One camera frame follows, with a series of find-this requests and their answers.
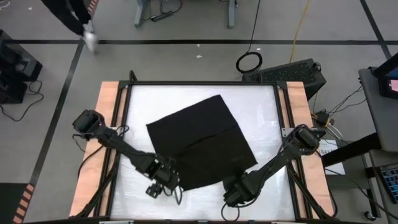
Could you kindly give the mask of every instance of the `wooden edge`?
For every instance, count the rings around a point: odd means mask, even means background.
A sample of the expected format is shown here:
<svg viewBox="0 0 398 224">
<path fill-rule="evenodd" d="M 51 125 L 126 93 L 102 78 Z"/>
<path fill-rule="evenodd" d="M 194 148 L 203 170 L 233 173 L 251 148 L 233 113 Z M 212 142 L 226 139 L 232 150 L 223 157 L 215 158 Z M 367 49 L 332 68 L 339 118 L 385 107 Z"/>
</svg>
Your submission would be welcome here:
<svg viewBox="0 0 398 224">
<path fill-rule="evenodd" d="M 295 125 L 306 124 L 308 127 L 312 127 L 310 108 L 303 83 L 287 82 L 287 91 Z M 334 211 L 321 158 L 317 154 L 302 156 L 302 163 L 307 189 L 324 211 L 332 216 Z"/>
<path fill-rule="evenodd" d="M 122 95 L 120 97 L 120 106 L 119 106 L 119 111 L 118 111 L 118 117 L 116 119 L 116 127 L 122 125 L 123 111 L 124 111 L 124 106 L 125 106 L 125 102 L 126 102 L 126 94 L 127 94 L 127 89 L 123 88 Z M 112 149 L 111 156 L 109 157 L 108 172 L 112 169 L 115 155 L 116 155 L 116 150 Z M 109 202 L 108 199 L 109 199 L 110 189 L 111 189 L 111 185 L 108 184 L 108 186 L 106 187 L 104 194 L 102 196 L 101 208 L 99 208 L 100 216 L 106 215 L 106 208 L 108 207 L 108 202 Z"/>
<path fill-rule="evenodd" d="M 280 108 L 282 110 L 282 117 L 284 119 L 285 127 L 290 127 L 289 119 L 287 116 L 287 108 L 286 108 L 286 102 L 285 102 L 285 98 L 284 98 L 285 95 L 284 95 L 283 89 L 280 88 L 278 90 L 278 92 L 279 92 Z M 293 161 L 292 164 L 293 164 L 294 169 L 297 171 L 296 162 Z M 307 214 L 305 213 L 305 204 L 304 204 L 303 193 L 300 191 L 297 184 L 294 184 L 294 185 L 295 185 L 295 189 L 296 189 L 296 196 L 297 196 L 298 210 L 300 211 L 300 217 L 306 218 Z"/>
<path fill-rule="evenodd" d="M 103 82 L 98 95 L 98 101 L 95 110 L 101 113 L 105 118 L 106 125 L 111 124 L 114 103 L 118 92 L 119 82 Z M 85 159 L 101 145 L 96 139 L 90 140 L 86 146 Z M 83 210 L 86 204 L 91 200 L 100 184 L 101 170 L 105 158 L 105 149 L 100 150 L 92 158 L 87 160 L 81 168 L 78 179 L 75 196 L 73 198 L 70 216 L 76 215 Z"/>
</svg>

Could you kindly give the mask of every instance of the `table leg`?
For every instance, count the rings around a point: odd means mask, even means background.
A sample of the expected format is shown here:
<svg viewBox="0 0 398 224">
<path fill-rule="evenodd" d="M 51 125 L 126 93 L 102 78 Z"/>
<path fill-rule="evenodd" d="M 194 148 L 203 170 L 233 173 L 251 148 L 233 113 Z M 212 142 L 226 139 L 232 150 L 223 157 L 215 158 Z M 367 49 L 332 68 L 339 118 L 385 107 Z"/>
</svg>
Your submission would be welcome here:
<svg viewBox="0 0 398 224">
<path fill-rule="evenodd" d="M 379 136 L 377 133 L 370 134 L 360 140 L 343 146 L 333 152 L 322 156 L 323 165 L 325 167 L 343 162 L 349 158 L 360 156 L 372 149 L 381 149 Z"/>
<path fill-rule="evenodd" d="M 144 14 L 144 11 L 149 1 L 150 0 L 137 0 L 138 8 L 136 11 L 136 18 L 134 20 L 135 27 L 139 27 L 142 24 L 143 21 L 142 15 Z"/>
<path fill-rule="evenodd" d="M 228 4 L 228 28 L 235 26 L 235 0 L 229 0 Z"/>
</svg>

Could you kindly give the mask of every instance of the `wooden board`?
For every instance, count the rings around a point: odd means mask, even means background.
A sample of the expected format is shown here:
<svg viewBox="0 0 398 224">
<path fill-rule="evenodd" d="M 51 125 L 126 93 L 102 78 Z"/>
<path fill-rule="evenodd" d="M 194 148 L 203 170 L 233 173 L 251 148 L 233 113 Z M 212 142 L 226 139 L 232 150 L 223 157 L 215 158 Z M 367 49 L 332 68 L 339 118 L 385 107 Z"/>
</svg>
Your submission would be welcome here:
<svg viewBox="0 0 398 224">
<path fill-rule="evenodd" d="M 114 103 L 116 100 L 116 93 L 118 91 L 119 82 L 103 82 L 99 92 L 96 111 L 105 117 L 106 125 L 110 126 L 113 115 Z M 294 117 L 295 124 L 306 124 L 312 126 L 312 119 L 310 116 L 310 109 L 307 103 L 304 86 L 301 82 L 288 82 L 288 93 L 290 105 Z M 280 91 L 280 101 L 282 106 L 282 115 L 284 117 L 285 125 L 289 124 L 287 119 L 286 106 L 284 105 L 283 92 Z M 121 100 L 121 108 L 118 114 L 118 124 L 121 122 L 121 112 L 124 106 L 124 100 Z M 99 148 L 100 145 L 96 140 L 90 141 L 86 147 L 85 158 L 93 151 Z M 84 206 L 90 201 L 93 194 L 98 188 L 100 182 L 101 170 L 104 161 L 105 150 L 101 150 L 93 156 L 82 168 L 80 178 L 77 183 L 75 197 L 73 198 L 70 215 L 76 215 Z M 307 187 L 315 200 L 323 207 L 327 214 L 333 214 L 333 207 L 330 200 L 330 194 L 326 182 L 325 173 L 321 159 L 316 155 L 302 157 L 303 169 Z M 305 207 L 303 203 L 303 196 L 298 188 L 296 188 L 298 204 L 301 217 L 305 217 Z M 108 201 L 109 189 L 104 193 L 103 203 L 100 214 L 104 215 L 106 202 Z"/>
</svg>

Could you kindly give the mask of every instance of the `black fabric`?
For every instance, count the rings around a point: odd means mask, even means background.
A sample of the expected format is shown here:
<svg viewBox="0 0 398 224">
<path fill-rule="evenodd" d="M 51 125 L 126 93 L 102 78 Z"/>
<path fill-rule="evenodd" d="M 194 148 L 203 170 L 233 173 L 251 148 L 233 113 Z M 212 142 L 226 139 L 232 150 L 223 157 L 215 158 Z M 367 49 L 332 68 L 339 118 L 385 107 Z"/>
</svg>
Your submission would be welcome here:
<svg viewBox="0 0 398 224">
<path fill-rule="evenodd" d="M 90 13 L 88 13 L 83 0 L 69 0 L 70 6 L 78 19 L 67 8 L 67 0 L 42 0 L 42 2 L 63 25 L 75 34 L 83 36 L 83 24 L 87 24 L 91 20 Z"/>
<path fill-rule="evenodd" d="M 14 223 L 27 184 L 0 183 L 0 223 Z"/>
<path fill-rule="evenodd" d="M 220 95 L 147 125 L 156 153 L 177 161 L 184 190 L 204 187 L 257 164 Z"/>
</svg>

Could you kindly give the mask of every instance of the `yellow cable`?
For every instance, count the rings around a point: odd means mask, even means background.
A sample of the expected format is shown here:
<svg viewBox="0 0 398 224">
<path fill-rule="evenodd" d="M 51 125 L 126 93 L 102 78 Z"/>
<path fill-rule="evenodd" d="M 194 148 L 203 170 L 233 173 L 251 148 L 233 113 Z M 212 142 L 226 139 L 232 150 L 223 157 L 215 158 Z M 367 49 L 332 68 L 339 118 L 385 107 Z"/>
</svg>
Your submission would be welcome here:
<svg viewBox="0 0 398 224">
<path fill-rule="evenodd" d="M 301 15 L 301 20 L 300 20 L 300 22 L 299 22 L 299 24 L 298 24 L 298 27 L 297 27 L 297 30 L 296 30 L 296 34 L 294 35 L 293 46 L 292 46 L 292 53 L 290 54 L 289 63 L 292 63 L 293 54 L 294 54 L 294 48 L 295 48 L 295 46 L 296 46 L 297 36 L 298 36 L 298 34 L 299 34 L 299 30 L 300 30 L 301 24 L 303 23 L 304 18 L 305 18 L 305 16 L 307 15 L 307 11 L 308 11 L 308 8 L 309 8 L 309 6 L 310 6 L 310 3 L 311 3 L 311 0 L 307 0 L 307 3 L 306 3 L 306 5 L 305 5 L 304 11 L 303 11 L 303 14 Z"/>
</svg>

